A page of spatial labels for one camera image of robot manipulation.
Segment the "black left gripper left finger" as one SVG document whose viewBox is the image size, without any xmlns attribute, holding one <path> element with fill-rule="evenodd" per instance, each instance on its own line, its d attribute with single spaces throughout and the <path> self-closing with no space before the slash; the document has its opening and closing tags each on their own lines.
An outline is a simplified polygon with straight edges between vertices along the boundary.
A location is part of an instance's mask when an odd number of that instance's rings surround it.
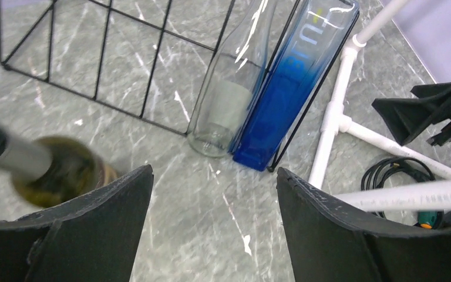
<svg viewBox="0 0 451 282">
<path fill-rule="evenodd" d="M 129 281 L 153 183 L 145 165 L 60 205 L 0 221 L 0 281 Z"/>
</svg>

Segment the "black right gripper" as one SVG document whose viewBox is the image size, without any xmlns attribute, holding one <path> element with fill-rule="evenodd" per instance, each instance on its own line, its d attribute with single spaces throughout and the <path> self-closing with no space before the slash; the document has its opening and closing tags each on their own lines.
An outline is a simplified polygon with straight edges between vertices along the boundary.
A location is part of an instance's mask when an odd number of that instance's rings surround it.
<svg viewBox="0 0 451 282">
<path fill-rule="evenodd" d="M 414 98 L 379 98 L 372 102 L 395 142 L 407 145 L 430 125 L 446 120 L 449 123 L 427 142 L 431 146 L 451 142 L 451 82 L 416 85 L 410 92 Z"/>
</svg>

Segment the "clear glass bottle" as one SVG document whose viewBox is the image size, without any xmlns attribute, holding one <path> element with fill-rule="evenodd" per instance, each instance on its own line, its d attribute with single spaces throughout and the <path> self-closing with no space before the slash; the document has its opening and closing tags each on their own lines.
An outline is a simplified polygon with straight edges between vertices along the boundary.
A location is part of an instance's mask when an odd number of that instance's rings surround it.
<svg viewBox="0 0 451 282">
<path fill-rule="evenodd" d="M 187 129 L 196 152 L 217 158 L 232 151 L 266 71 L 276 7 L 276 1 L 252 1 L 214 55 Z"/>
</svg>

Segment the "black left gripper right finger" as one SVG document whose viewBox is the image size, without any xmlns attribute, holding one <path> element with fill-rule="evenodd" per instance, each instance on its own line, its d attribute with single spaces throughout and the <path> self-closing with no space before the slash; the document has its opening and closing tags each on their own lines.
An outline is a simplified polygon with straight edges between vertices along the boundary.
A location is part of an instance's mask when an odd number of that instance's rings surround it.
<svg viewBox="0 0 451 282">
<path fill-rule="evenodd" d="M 296 281 L 451 281 L 451 228 L 378 218 L 284 168 L 277 194 Z"/>
</svg>

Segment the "blue square glass bottle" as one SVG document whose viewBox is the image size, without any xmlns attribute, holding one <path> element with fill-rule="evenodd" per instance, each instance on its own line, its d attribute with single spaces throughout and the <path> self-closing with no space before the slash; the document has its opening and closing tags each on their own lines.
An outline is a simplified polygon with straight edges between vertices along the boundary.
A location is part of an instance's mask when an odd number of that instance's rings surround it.
<svg viewBox="0 0 451 282">
<path fill-rule="evenodd" d="M 233 160 L 264 171 L 359 16 L 357 1 L 302 1 L 263 83 Z"/>
</svg>

